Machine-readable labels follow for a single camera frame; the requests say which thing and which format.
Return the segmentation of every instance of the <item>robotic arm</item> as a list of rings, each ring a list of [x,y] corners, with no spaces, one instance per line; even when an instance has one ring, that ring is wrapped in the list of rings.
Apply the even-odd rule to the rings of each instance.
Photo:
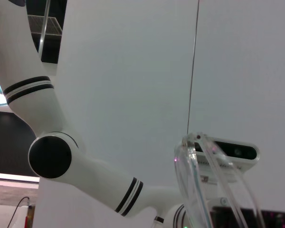
[[[25,0],[0,0],[0,86],[13,112],[36,134],[29,164],[40,177],[74,185],[125,217],[146,207],[163,219],[182,201],[179,191],[145,185],[82,153],[35,49]]]

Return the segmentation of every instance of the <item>white panel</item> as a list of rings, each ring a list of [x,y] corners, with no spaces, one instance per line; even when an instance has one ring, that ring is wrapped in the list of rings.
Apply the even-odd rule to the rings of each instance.
[[[285,0],[201,2],[190,131],[257,145],[246,178],[285,210]]]
[[[68,1],[59,101],[88,154],[145,184],[177,186],[173,150],[187,130],[195,12],[195,0]],[[42,180],[34,228],[146,228],[154,215],[126,219]]]

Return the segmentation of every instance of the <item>black background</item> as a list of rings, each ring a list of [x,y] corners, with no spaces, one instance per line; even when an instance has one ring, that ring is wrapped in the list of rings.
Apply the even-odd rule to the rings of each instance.
[[[0,112],[0,173],[36,176],[28,163],[29,147],[35,138],[15,114]]]

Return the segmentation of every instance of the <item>floor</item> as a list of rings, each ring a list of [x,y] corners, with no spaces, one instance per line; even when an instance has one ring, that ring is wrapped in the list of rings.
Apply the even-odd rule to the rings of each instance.
[[[24,196],[29,196],[31,204],[36,204],[38,195],[38,185],[36,184],[23,184],[18,182],[0,181],[0,228],[6,228],[16,205]],[[27,200],[23,200],[20,204],[26,205]],[[13,219],[10,228],[17,220],[17,213]]]

